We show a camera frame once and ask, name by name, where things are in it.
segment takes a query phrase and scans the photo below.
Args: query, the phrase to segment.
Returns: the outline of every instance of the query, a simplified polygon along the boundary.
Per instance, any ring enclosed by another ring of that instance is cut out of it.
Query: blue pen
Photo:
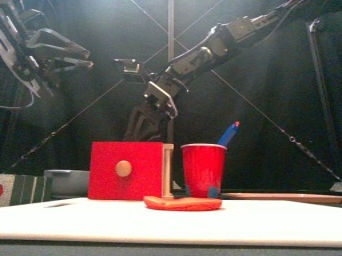
[[[236,132],[237,132],[239,125],[240,125],[240,123],[239,123],[239,122],[235,122],[235,123],[228,127],[228,129],[225,130],[224,134],[221,135],[217,144],[221,145],[223,147],[227,147],[227,145],[228,145],[228,143],[229,143],[229,141],[231,141],[233,135],[235,135]]]

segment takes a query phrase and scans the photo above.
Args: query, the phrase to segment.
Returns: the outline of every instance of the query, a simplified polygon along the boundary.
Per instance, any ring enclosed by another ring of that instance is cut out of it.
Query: red box
[[[93,142],[88,198],[142,200],[144,196],[163,197],[164,180],[169,182],[169,177],[164,177],[169,161],[164,157],[161,142]]]

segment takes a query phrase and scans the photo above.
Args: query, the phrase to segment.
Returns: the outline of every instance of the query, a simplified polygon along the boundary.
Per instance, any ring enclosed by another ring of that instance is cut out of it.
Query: table surface
[[[342,208],[224,200],[215,211],[157,211],[140,201],[66,199],[0,208],[0,239],[132,244],[342,247]]]

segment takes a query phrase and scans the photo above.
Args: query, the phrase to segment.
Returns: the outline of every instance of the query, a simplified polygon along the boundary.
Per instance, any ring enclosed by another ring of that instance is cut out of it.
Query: wooden knob
[[[114,166],[114,171],[120,177],[126,177],[132,171],[130,163],[125,160],[120,161]]]

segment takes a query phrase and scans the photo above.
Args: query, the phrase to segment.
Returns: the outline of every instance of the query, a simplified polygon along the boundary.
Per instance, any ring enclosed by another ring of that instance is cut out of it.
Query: red cup
[[[187,144],[181,147],[187,194],[216,198],[220,193],[227,148],[217,144]]]

